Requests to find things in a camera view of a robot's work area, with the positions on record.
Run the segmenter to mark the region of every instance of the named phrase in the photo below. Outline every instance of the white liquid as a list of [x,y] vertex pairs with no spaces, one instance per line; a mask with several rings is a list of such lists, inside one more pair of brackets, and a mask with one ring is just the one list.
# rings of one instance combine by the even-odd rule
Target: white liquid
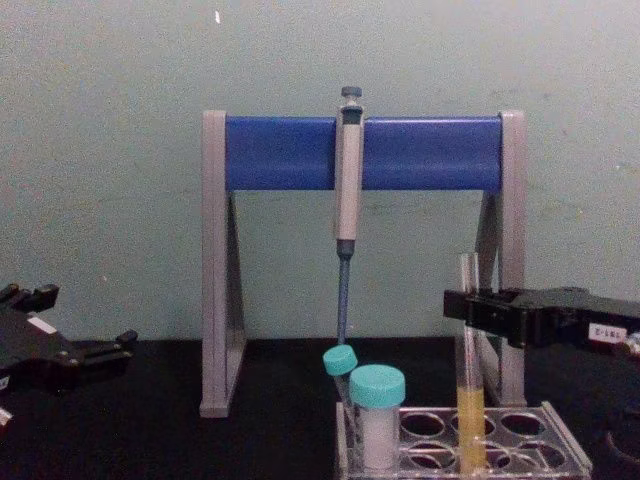
[[362,460],[365,468],[388,469],[398,455],[397,408],[361,408]]

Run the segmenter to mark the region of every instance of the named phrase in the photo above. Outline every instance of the micropipette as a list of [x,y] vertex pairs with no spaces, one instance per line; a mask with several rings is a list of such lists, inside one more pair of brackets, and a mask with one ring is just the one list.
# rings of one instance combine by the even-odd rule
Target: micropipette
[[362,154],[364,146],[364,111],[357,104],[362,96],[359,87],[343,87],[345,104],[336,116],[335,163],[335,236],[340,259],[338,279],[338,343],[347,335],[347,305],[349,293],[349,262],[353,256],[358,224],[360,191],[362,189]]

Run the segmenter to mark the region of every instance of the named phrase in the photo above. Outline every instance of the pipette stand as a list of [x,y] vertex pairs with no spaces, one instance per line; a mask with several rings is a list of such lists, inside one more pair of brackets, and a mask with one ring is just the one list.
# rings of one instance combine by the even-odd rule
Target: pipette stand
[[[368,118],[365,190],[483,190],[475,250],[480,286],[524,287],[526,123],[496,117]],[[335,118],[227,117],[202,128],[202,417],[226,417],[246,345],[236,190],[333,190]],[[524,354],[484,338],[482,366],[496,405],[525,406]]]

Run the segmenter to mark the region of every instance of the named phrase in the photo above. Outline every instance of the gray stand frame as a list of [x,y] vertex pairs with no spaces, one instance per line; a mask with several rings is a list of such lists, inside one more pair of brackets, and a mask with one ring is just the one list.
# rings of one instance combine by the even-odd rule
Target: gray stand frame
[[[476,237],[480,286],[491,286],[496,255],[500,288],[524,287],[526,122],[522,112],[502,117],[502,189],[485,192]],[[229,415],[246,346],[233,193],[226,191],[226,112],[202,119],[202,403],[200,416]],[[485,337],[485,384],[499,406],[526,406],[524,353]]]
[[[502,188],[485,192],[476,235],[480,288],[490,288],[496,253],[499,288],[524,288],[527,202],[527,124],[523,112],[502,117]],[[496,405],[524,407],[524,350],[502,339],[498,353],[486,335],[481,343],[485,386]]]

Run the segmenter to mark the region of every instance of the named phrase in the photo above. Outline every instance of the label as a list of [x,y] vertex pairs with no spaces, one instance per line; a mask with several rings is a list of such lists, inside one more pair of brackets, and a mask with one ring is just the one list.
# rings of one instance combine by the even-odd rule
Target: label
[[627,339],[627,329],[611,325],[589,324],[589,340],[604,343],[620,343]]
[[44,333],[47,333],[49,335],[51,335],[52,333],[56,333],[57,332],[57,330],[55,328],[53,328],[51,325],[49,325],[47,322],[45,322],[41,318],[30,317],[28,321],[29,321],[29,323],[31,325],[33,325],[34,327],[38,327]]

